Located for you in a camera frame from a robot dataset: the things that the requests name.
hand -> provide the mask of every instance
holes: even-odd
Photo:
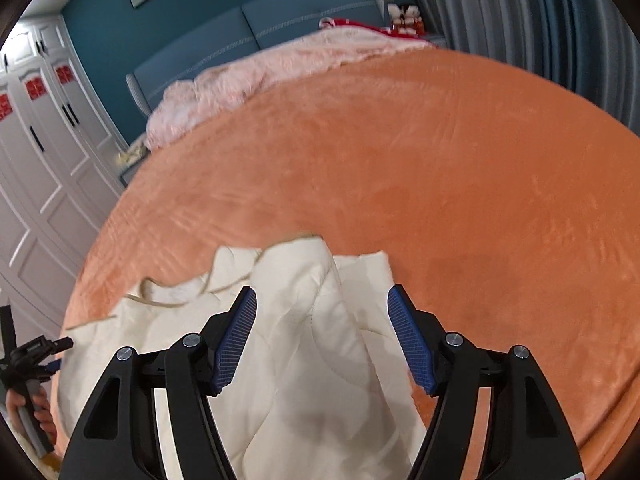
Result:
[[[47,393],[43,387],[40,387],[40,391],[37,395],[31,397],[35,406],[39,406],[42,409],[34,412],[34,416],[37,421],[40,423],[40,427],[42,430],[47,433],[49,437],[49,441],[53,446],[56,445],[56,441],[58,440],[58,430],[56,429],[56,425],[53,423],[53,416],[51,415],[51,405],[47,400]],[[18,408],[24,406],[26,403],[23,396],[17,394],[13,390],[9,390],[6,394],[6,410],[9,415],[9,420],[11,421],[12,426],[26,438],[26,432],[24,431],[24,426],[22,425],[22,421],[20,420],[20,415],[18,415]]]

gray curtain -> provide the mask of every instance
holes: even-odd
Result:
[[[536,73],[640,135],[640,44],[611,0],[418,0],[450,48]]]

stuffed toy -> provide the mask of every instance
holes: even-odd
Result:
[[[424,23],[420,16],[420,9],[412,4],[387,4],[386,8],[391,17],[392,30],[400,34],[421,36],[424,34]]]

red paper decoration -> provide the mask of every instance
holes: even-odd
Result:
[[[71,83],[74,80],[74,73],[71,71],[71,67],[69,65],[59,66],[56,69],[56,74],[58,75],[58,80],[63,85]]]
[[[0,121],[14,113],[14,109],[11,108],[9,96],[7,94],[0,94]]]
[[[40,76],[28,80],[24,85],[27,87],[27,92],[32,101],[35,101],[38,97],[47,93],[47,89]]]

blue headboard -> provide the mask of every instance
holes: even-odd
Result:
[[[325,16],[382,27],[385,9],[383,0],[254,0],[164,47],[127,75],[127,86],[148,116],[177,80],[194,79],[206,68],[309,34]]]

